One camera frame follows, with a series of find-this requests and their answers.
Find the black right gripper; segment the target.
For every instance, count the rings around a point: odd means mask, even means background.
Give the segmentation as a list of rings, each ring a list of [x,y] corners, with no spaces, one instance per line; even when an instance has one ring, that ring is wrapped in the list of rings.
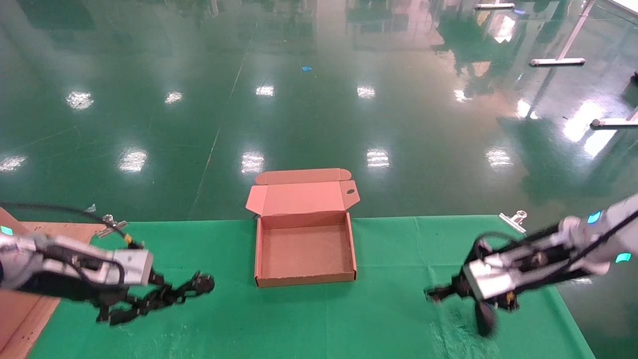
[[[469,279],[463,274],[453,276],[449,286],[426,289],[426,298],[433,303],[440,303],[449,296],[459,295],[460,297],[471,296],[473,299],[480,300],[504,311],[513,312],[520,308],[517,293],[514,291],[508,291],[488,299],[480,299],[479,294],[480,291],[478,289],[474,290]]]

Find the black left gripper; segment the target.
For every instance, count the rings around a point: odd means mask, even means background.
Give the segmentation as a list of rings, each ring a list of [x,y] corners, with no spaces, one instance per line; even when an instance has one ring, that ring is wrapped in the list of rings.
[[[196,296],[195,282],[197,272],[182,286],[174,288],[169,284],[164,275],[153,271],[150,275],[150,284],[156,288],[148,292],[148,297],[128,296],[129,286],[92,286],[89,284],[75,285],[75,295],[78,301],[86,302],[98,308],[97,322],[107,322],[110,326],[129,323],[139,316],[146,316],[151,311],[158,311],[165,304],[183,303],[187,298]],[[125,302],[129,309],[110,307]]]

